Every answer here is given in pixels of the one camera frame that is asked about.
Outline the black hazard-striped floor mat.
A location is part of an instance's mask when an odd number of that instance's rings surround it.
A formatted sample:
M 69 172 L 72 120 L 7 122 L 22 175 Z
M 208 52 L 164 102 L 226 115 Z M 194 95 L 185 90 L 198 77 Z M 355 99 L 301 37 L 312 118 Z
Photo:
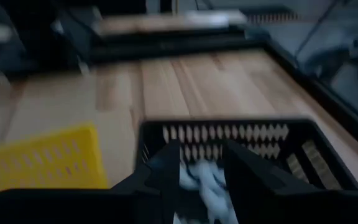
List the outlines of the black hazard-striped floor mat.
M 252 24 L 271 24 L 296 21 L 300 17 L 292 11 L 254 11 L 243 12 L 248 21 Z

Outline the black slotted plastic basket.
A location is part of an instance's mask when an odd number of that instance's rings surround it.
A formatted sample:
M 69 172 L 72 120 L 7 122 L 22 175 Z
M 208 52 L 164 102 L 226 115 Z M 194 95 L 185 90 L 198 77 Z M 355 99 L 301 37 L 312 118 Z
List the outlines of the black slotted plastic basket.
M 358 223 L 358 183 L 308 119 L 148 120 L 139 129 L 135 169 L 174 140 L 185 166 L 206 160 L 224 170 L 224 143 L 234 141 L 321 189 L 308 197 L 306 215 L 296 223 Z

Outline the small white ghost figure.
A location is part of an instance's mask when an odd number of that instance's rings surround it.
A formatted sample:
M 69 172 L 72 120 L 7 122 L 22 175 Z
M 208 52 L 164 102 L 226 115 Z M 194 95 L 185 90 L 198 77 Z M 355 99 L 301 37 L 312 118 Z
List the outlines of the small white ghost figure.
M 229 195 L 224 170 L 217 163 L 200 160 L 180 164 L 180 204 L 173 224 L 239 224 Z

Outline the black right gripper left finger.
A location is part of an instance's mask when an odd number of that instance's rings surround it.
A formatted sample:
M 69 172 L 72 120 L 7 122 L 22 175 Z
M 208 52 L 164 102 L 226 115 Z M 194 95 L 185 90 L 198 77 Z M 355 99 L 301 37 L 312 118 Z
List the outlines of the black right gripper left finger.
M 178 201 L 180 143 L 174 140 L 113 187 L 113 224 L 173 224 Z

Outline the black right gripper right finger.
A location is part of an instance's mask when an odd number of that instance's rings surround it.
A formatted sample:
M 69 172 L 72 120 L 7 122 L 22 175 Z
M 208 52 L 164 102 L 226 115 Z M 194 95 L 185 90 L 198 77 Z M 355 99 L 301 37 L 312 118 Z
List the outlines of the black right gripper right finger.
M 239 224 L 299 222 L 322 192 L 234 141 L 224 143 L 224 174 Z

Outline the yellow slotted plastic basket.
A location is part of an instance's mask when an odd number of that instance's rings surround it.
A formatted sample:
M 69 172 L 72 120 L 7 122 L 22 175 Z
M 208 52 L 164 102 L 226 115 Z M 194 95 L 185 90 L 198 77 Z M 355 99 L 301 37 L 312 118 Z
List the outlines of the yellow slotted plastic basket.
M 0 145 L 0 192 L 107 187 L 98 135 L 92 124 Z

